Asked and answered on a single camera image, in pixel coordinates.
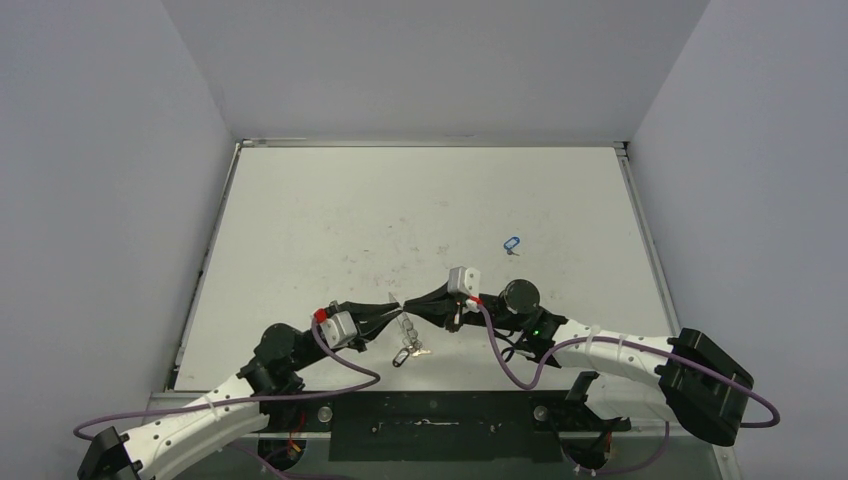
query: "metal frame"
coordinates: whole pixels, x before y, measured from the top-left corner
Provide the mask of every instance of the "metal frame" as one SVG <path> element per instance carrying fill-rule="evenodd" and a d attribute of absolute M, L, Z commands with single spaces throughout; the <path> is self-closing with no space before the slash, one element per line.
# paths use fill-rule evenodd
<path fill-rule="evenodd" d="M 642 208 L 642 202 L 639 199 L 639 194 L 636 189 L 635 182 L 633 180 L 633 173 L 630 169 L 630 159 L 627 155 L 627 145 L 624 142 L 608 142 L 608 141 L 599 141 L 596 143 L 592 142 L 572 142 L 572 141 L 527 141 L 521 139 L 491 139 L 485 137 L 478 137 L 476 135 L 458 135 L 458 136 L 442 136 L 442 137 L 433 137 L 432 139 L 418 139 L 418 140 L 383 140 L 383 141 L 363 141 L 363 140 L 355 140 L 355 139 L 344 139 L 338 137 L 327 137 L 326 139 L 322 138 L 250 138 L 244 139 L 239 142 L 236 142 L 235 150 L 233 152 L 233 158 L 230 163 L 230 168 L 227 173 L 227 181 L 224 186 L 224 190 L 221 196 L 221 202 L 218 207 L 218 216 L 215 220 L 215 224 L 212 229 L 212 234 L 209 240 L 209 246 L 206 249 L 206 253 L 203 258 L 203 263 L 201 265 L 201 275 L 198 278 L 197 286 L 192 295 L 191 305 L 188 310 L 188 314 L 185 321 L 185 328 L 183 329 L 182 336 L 180 338 L 180 346 L 177 351 L 177 356 L 174 361 L 174 368 L 171 372 L 171 377 L 169 379 L 169 388 L 173 388 L 173 382 L 176 379 L 176 374 L 179 371 L 180 364 L 182 363 L 182 358 L 185 353 L 185 348 L 188 342 L 189 334 L 191 333 L 191 326 L 194 321 L 194 315 L 197 309 L 197 303 L 200 297 L 200 294 L 203 290 L 203 283 L 206 279 L 206 271 L 209 265 L 209 261 L 212 257 L 212 252 L 215 248 L 215 241 L 218 236 L 218 231 L 221 224 L 221 219 L 224 216 L 224 211 L 226 209 L 227 198 L 229 197 L 230 188 L 233 184 L 233 179 L 235 178 L 236 169 L 238 167 L 238 161 L 240 158 L 241 150 L 243 148 L 298 148 L 298 147 L 605 147 L 611 146 L 615 149 L 616 155 L 619 161 L 619 167 L 621 169 L 622 179 L 624 181 L 625 188 L 627 189 L 628 195 L 630 196 L 630 202 L 633 206 L 633 213 L 636 217 L 636 223 L 639 227 L 639 232 L 642 236 L 642 242 L 645 246 L 645 251 L 648 255 L 649 263 L 651 265 L 651 269 L 654 274 L 654 280 L 656 282 L 657 290 L 660 294 L 660 299 L 663 304 L 663 308 L 665 310 L 666 319 L 668 321 L 669 328 L 672 334 L 677 334 L 680 332 L 680 323 L 677 318 L 677 313 L 674 308 L 674 303 L 671 298 L 671 292 L 668 288 L 668 282 L 665 277 L 665 273 L 663 272 L 662 263 L 660 262 L 659 254 L 657 253 L 656 245 L 654 243 L 653 237 L 651 236 L 650 229 L 648 228 L 648 224 L 645 218 L 645 213 Z M 200 396 L 200 393 L 192 393 L 192 392 L 176 392 L 176 391 L 166 391 L 164 393 L 154 393 L 150 396 L 148 402 L 148 408 L 155 408 L 156 406 L 162 405 L 165 402 L 169 401 L 178 401 L 178 402 L 186 402 L 189 400 L 196 399 Z M 626 435 L 628 436 L 659 436 L 662 434 L 662 427 L 658 426 L 656 422 L 645 422 L 634 424 L 634 428 L 631 432 L 628 432 Z M 673 436 L 677 435 L 688 435 L 682 428 L 672 428 Z M 329 434 L 323 433 L 312 433 L 312 434 L 302 434 L 304 436 L 295 436 L 293 438 L 325 438 L 329 437 Z M 274 434 L 252 434 L 246 438 L 276 438 Z M 736 459 L 736 453 L 731 447 L 718 447 L 714 446 L 713 451 L 716 458 L 716 463 L 718 465 L 719 471 L 721 473 L 721 477 L 724 480 L 741 480 L 742 473 L 739 469 L 739 464 Z"/>

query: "screw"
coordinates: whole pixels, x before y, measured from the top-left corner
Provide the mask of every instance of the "screw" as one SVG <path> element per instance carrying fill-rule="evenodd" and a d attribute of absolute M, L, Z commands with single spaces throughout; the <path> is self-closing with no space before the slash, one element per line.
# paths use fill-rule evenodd
<path fill-rule="evenodd" d="M 533 418 L 540 422 L 544 422 L 548 419 L 548 409 L 539 405 L 533 409 Z"/>
<path fill-rule="evenodd" d="M 321 407 L 318 409 L 318 421 L 327 423 L 333 418 L 333 410 L 330 407 Z"/>

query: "blue keychain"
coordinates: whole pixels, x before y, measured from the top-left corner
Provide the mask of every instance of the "blue keychain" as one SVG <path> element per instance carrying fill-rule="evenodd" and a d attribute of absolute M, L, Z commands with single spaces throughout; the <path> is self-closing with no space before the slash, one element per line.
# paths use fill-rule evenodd
<path fill-rule="evenodd" d="M 512 249 L 517 247 L 519 243 L 521 243 L 521 239 L 518 237 L 512 237 L 506 242 L 504 242 L 504 250 L 506 250 L 506 254 L 518 255 L 517 253 L 513 252 Z"/>

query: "gray wall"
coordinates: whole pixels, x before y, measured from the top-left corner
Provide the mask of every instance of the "gray wall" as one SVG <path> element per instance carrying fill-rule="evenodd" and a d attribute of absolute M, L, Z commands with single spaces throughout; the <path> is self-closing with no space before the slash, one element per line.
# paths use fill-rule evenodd
<path fill-rule="evenodd" d="M 630 148 L 681 323 L 783 412 L 739 436 L 750 479 L 848 471 L 846 25 L 844 0 L 713 0 Z"/>
<path fill-rule="evenodd" d="M 163 0 L 239 137 L 630 138 L 707 0 Z"/>
<path fill-rule="evenodd" d="M 232 148 L 158 0 L 0 6 L 0 476 L 161 388 Z"/>

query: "white table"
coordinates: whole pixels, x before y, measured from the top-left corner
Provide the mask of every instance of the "white table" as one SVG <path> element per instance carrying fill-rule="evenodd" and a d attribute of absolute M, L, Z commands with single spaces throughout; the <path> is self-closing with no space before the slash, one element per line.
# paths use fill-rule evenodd
<path fill-rule="evenodd" d="M 508 256 L 503 243 L 521 238 Z M 244 148 L 195 300 L 177 390 L 209 390 L 252 356 L 276 322 L 307 329 L 332 300 L 384 303 L 441 286 L 451 267 L 482 271 L 497 294 L 514 278 L 548 310 L 586 324 L 668 335 L 661 296 L 612 148 Z M 432 355 L 391 360 L 390 325 L 343 356 L 380 372 L 382 390 L 515 388 L 485 332 L 450 334 L 412 317 Z M 511 363 L 522 378 L 535 368 Z M 301 372 L 307 389 L 362 376 L 331 360 Z M 540 388 L 570 387 L 548 371 Z"/>

